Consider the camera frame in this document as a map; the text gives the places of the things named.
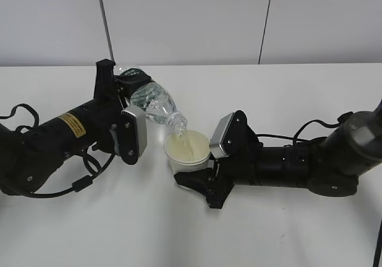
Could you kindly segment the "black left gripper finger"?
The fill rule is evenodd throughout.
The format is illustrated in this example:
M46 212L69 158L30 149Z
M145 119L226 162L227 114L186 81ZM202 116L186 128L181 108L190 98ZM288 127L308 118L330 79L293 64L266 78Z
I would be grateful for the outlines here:
M115 97L114 66L115 62L109 59L103 59L96 63L95 99L113 99Z
M125 71L115 75L115 81L124 97L130 99L139 88L152 82L152 77L144 71Z

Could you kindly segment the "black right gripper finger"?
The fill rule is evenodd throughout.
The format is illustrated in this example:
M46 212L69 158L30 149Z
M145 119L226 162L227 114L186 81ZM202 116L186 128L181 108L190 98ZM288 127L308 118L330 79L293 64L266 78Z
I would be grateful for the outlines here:
M184 188L195 191L205 198L215 193L213 171L184 171L174 175L176 183Z

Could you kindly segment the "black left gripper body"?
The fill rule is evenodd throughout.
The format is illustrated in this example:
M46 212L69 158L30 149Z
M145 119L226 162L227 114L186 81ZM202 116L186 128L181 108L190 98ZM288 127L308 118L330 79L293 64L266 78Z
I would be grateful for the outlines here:
M118 143L116 139L116 122L121 111L127 106L121 103L117 86L115 84L115 97L113 99L95 99L95 123L97 126L97 149L109 154L118 154Z

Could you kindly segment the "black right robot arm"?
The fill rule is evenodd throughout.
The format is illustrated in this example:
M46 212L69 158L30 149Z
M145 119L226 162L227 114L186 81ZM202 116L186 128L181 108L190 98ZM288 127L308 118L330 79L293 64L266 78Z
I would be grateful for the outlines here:
M178 185L222 208L236 185L302 188L325 197L348 197L359 177L381 164L381 108L342 114L326 137L266 147L243 111L220 120L210 141L212 167L179 171Z

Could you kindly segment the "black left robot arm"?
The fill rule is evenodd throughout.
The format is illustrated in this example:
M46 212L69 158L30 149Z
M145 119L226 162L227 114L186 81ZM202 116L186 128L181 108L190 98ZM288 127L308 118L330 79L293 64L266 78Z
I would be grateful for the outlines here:
M58 117L40 123L38 113L22 104L34 118L31 126L1 127L1 191L7 195L42 198L39 189L66 160L81 157L88 174L50 198L89 187L107 168L90 151L102 151L134 165L147 146L146 116L130 103L132 95L152 82L139 68L115 75L112 60L96 64L93 98Z

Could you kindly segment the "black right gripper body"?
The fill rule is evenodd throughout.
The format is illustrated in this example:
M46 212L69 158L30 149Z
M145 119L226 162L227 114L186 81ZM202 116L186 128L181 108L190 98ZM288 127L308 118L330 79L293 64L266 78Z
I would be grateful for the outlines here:
M207 173L207 197L209 208L221 209L236 185L260 186L257 170L261 142L250 143L233 155L214 161Z

